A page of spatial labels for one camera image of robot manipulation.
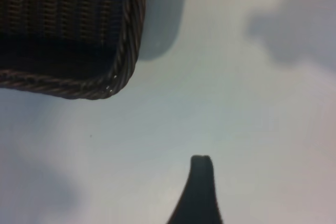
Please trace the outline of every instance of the black curved object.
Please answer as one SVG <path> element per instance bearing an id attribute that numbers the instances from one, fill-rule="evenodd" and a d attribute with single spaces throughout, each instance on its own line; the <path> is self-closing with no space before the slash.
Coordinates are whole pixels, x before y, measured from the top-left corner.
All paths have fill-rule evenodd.
<path id="1" fill-rule="evenodd" d="M 187 183 L 168 224 L 223 224 L 209 156 L 193 156 Z"/>

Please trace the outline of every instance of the white table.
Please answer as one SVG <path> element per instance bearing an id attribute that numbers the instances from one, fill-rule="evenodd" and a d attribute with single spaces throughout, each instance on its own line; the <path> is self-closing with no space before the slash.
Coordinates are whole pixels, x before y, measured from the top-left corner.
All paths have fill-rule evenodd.
<path id="1" fill-rule="evenodd" d="M 0 223 L 165 223 L 190 157 L 226 224 L 336 223 L 336 0 L 149 0 L 104 101 L 0 90 Z"/>

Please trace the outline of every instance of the wicker basket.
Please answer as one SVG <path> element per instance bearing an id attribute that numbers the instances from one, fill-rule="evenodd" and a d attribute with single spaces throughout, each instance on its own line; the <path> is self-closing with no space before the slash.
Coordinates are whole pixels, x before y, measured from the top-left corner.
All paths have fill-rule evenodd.
<path id="1" fill-rule="evenodd" d="M 108 98 L 138 59 L 145 0 L 0 0 L 0 87 Z"/>

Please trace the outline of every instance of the woven basket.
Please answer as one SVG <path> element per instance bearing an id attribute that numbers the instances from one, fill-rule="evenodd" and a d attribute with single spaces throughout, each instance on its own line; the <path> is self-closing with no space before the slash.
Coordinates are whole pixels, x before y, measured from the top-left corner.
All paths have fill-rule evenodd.
<path id="1" fill-rule="evenodd" d="M 0 0 L 0 87 L 108 98 L 138 59 L 145 0 Z"/>

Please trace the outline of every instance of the black object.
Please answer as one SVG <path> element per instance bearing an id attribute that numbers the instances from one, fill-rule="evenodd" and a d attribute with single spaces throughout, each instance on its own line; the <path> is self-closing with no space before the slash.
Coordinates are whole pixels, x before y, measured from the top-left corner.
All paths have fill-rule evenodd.
<path id="1" fill-rule="evenodd" d="M 168 224 L 222 224 L 209 156 L 193 156 L 187 183 Z"/>
<path id="2" fill-rule="evenodd" d="M 138 59 L 145 0 L 0 0 L 0 87 L 90 100 Z"/>

